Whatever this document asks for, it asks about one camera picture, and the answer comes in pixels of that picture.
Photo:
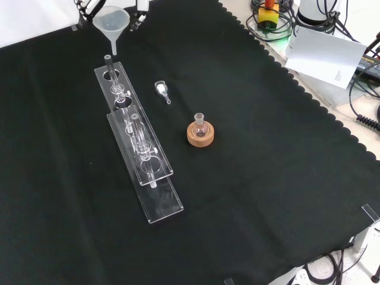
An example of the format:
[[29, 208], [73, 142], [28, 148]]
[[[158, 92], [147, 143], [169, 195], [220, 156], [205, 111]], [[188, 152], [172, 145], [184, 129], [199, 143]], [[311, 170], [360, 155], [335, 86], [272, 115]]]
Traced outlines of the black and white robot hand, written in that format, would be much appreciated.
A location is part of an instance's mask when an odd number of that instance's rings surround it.
[[140, 25], [144, 22], [147, 13], [149, 11], [150, 1], [132, 1], [130, 4], [127, 1], [74, 1], [75, 6], [80, 14], [80, 23], [93, 21], [93, 18], [100, 12], [100, 10], [105, 6], [116, 6], [118, 8], [128, 8], [136, 6], [136, 11], [131, 15], [131, 23], [129, 29], [131, 31], [136, 31]]

